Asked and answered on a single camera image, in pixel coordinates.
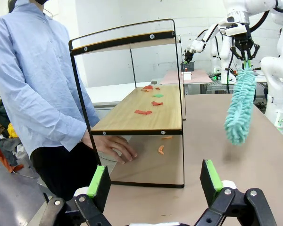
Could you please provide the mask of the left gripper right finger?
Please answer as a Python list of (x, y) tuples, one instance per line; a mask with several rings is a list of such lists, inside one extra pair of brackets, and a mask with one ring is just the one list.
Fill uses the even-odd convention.
[(237, 218), (242, 226), (275, 226), (276, 220), (263, 191), (240, 192), (233, 181), (222, 181), (212, 160), (203, 160), (200, 181), (208, 208), (197, 226), (221, 226), (227, 217)]

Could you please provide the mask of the black background robot gripper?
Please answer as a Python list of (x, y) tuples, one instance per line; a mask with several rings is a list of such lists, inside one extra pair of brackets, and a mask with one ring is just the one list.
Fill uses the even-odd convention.
[(193, 59), (195, 50), (194, 49), (186, 49), (184, 51), (184, 60), (185, 62), (190, 62)]

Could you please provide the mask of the person's right hand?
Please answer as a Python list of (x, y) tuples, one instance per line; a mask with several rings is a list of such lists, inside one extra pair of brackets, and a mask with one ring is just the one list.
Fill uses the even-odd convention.
[(137, 152), (121, 136), (93, 136), (94, 145), (88, 132), (85, 132), (82, 142), (88, 147), (113, 157), (121, 164), (132, 161)]

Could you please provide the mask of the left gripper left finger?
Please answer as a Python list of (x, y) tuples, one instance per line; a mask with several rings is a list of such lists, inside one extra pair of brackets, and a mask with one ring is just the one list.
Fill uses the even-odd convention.
[(107, 197), (111, 186), (108, 168), (98, 166), (88, 187), (71, 200), (51, 198), (40, 220), (41, 226), (109, 226), (104, 216)]

